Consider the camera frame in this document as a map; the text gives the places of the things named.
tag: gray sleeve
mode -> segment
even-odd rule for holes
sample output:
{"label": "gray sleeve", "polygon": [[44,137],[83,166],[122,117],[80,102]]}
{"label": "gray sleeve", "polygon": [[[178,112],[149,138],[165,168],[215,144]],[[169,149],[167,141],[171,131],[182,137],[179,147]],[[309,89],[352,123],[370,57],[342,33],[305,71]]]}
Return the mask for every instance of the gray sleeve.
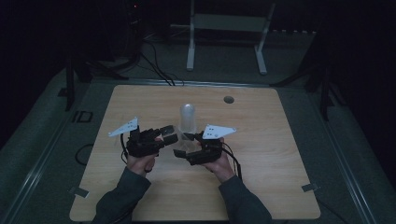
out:
{"label": "gray sleeve", "polygon": [[271,214],[236,175],[219,186],[231,224],[269,224]]}
{"label": "gray sleeve", "polygon": [[96,205],[96,216],[92,224],[110,223],[124,214],[128,214],[124,221],[130,223],[129,213],[133,211],[150,185],[145,177],[137,175],[125,167],[117,187],[106,193]]}

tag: wooden table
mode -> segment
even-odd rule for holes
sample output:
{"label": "wooden table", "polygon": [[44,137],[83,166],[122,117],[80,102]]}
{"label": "wooden table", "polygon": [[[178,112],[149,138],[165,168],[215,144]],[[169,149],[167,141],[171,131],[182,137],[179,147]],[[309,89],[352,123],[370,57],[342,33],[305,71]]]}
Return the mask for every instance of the wooden table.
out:
{"label": "wooden table", "polygon": [[[225,96],[234,102],[226,104]],[[111,96],[77,196],[70,212],[74,221],[92,220],[100,198],[114,189],[125,164],[120,138],[108,133],[139,117],[140,130],[178,124],[179,108],[193,104],[199,131],[206,124],[235,127],[225,137],[242,166],[245,185],[274,219],[320,216],[313,191],[277,92],[256,88],[117,86]],[[203,166],[178,159],[171,147],[147,178],[152,185],[134,210],[135,220],[227,220],[219,181]]]}

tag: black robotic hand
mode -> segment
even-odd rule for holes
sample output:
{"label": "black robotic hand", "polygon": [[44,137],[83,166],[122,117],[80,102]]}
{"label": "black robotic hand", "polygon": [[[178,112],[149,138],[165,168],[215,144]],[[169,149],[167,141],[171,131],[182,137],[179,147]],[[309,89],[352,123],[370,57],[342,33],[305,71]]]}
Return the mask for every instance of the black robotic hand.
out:
{"label": "black robotic hand", "polygon": [[222,143],[219,139],[203,139],[203,133],[184,133],[191,141],[196,139],[200,145],[201,150],[186,153],[186,151],[174,149],[174,154],[178,158],[186,159],[190,165],[203,164],[207,162],[216,161],[221,156],[223,150]]}
{"label": "black robotic hand", "polygon": [[161,129],[149,129],[143,132],[140,132],[140,128],[137,126],[137,129],[130,131],[126,149],[129,155],[141,158],[158,154],[161,148],[175,142],[177,142],[177,134],[175,134],[175,129],[172,125]]}

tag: metal frame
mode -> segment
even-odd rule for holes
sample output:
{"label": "metal frame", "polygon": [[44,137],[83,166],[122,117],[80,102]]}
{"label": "metal frame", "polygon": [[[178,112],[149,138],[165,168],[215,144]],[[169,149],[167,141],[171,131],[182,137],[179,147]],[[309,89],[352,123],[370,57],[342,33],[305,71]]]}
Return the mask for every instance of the metal frame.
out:
{"label": "metal frame", "polygon": [[195,1],[191,0],[191,14],[190,14],[190,44],[189,52],[187,54],[187,70],[194,69],[195,56],[195,29],[215,29],[215,30],[233,30],[233,31],[250,31],[262,32],[260,43],[254,47],[256,54],[257,65],[259,66],[260,74],[266,75],[267,68],[265,66],[264,57],[262,55],[262,48],[264,46],[265,38],[267,37],[271,19],[274,15],[276,4],[270,6],[270,10],[266,17],[242,17],[242,16],[220,16],[209,14],[195,14]]}

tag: dark background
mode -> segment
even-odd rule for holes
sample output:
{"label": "dark background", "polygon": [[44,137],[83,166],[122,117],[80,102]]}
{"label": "dark background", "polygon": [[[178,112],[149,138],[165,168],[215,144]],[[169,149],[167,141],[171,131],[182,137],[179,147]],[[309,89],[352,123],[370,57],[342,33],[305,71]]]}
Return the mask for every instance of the dark background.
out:
{"label": "dark background", "polygon": [[[121,1],[1,1],[0,97],[4,116],[0,147],[51,78],[64,68],[65,40],[91,55],[109,59],[117,56],[117,46],[111,40],[117,28],[122,29],[125,8],[115,5],[104,7],[108,11],[98,10],[98,5],[108,6],[109,2]],[[142,15],[136,15],[164,37],[170,23],[189,23],[189,1],[130,2],[144,8]],[[198,8],[210,10],[212,7],[208,6],[213,6],[213,2],[203,1]],[[240,2],[227,2],[224,11],[241,8],[241,13],[257,13]],[[113,17],[112,12],[119,12],[120,16]],[[393,186],[396,186],[395,24],[396,6],[390,0],[284,0],[278,1],[271,27],[290,34],[294,30],[318,32],[318,44],[311,46],[304,62],[311,64],[317,58],[325,58],[332,65],[332,82],[338,85]]]}

